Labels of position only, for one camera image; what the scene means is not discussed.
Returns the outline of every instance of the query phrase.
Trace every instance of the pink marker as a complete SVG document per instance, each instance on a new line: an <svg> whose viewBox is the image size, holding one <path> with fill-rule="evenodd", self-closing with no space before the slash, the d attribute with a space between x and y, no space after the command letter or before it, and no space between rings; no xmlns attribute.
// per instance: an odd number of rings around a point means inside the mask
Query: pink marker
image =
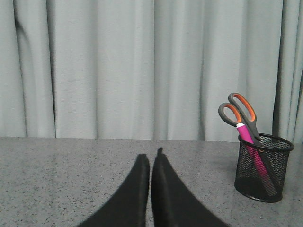
<svg viewBox="0 0 303 227"><path fill-rule="evenodd" d="M244 141L246 141L248 143L252 143L252 144L254 143L245 124L238 123L237 124L237 130L238 130L241 138ZM256 170L257 170L259 176L261 177L261 181L262 181L268 195L269 196L275 195L277 193L276 189L275 189L274 184L272 183L272 181L271 181L271 179L268 175L268 172L267 172L267 170L264 166L264 163L262 162L262 160L259 156L258 151L256 149L250 147L250 146L247 146L247 145L246 145L246 149L247 149L247 151L250 155L251 160L253 160L253 162L255 164Z"/></svg>

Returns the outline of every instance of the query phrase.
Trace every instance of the black mesh pen holder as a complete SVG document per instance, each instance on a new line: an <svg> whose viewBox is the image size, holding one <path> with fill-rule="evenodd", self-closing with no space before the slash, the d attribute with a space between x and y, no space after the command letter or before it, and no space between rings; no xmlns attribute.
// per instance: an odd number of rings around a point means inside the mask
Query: black mesh pen holder
<svg viewBox="0 0 303 227"><path fill-rule="evenodd" d="M284 178L291 142L260 133L262 146L244 141L239 136L240 149L234 186L241 194L262 202L282 199Z"/></svg>

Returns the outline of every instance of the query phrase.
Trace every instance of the granite countertop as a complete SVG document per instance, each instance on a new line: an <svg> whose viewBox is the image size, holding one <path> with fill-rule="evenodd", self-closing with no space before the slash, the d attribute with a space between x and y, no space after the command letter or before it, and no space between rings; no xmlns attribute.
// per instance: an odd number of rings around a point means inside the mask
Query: granite countertop
<svg viewBox="0 0 303 227"><path fill-rule="evenodd" d="M238 143L46 138L0 138L0 226L77 226L116 191L137 154L147 154L152 167L159 147L189 190L227 224L303 226L302 144L290 153L283 199L263 203L233 186Z"/></svg>

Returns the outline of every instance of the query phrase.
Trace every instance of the desk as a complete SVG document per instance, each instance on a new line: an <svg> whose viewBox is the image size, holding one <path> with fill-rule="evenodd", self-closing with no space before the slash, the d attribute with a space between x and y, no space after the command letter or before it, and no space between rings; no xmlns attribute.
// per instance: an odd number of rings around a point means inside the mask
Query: desk
<svg viewBox="0 0 303 227"><path fill-rule="evenodd" d="M283 199L251 200L233 186L238 143L212 141L0 138L0 226L73 227L116 191L159 147L189 190L233 227L303 226L303 146L288 161ZM152 227L149 195L147 226Z"/></svg>

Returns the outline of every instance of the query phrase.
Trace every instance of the scissors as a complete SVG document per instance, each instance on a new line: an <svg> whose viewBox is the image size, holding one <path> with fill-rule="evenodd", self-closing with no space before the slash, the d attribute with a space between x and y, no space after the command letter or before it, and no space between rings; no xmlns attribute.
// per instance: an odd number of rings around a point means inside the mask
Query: scissors
<svg viewBox="0 0 303 227"><path fill-rule="evenodd" d="M241 109L241 107L238 105L238 103L235 101L234 98L237 98L248 110L250 114L250 118L247 117L245 112ZM251 107L250 103L239 93L231 93L228 96L229 103L222 103L219 107L219 115L222 118L223 121L230 124L233 127L237 127L238 123L243 123L246 125L246 127L249 130L250 136L254 143L259 144L259 140L261 140L261 137L258 133L256 122L257 122L257 116L254 111L254 109ZM224 108L229 108L234 115L236 116L236 121L230 119L226 116L224 113Z"/></svg>

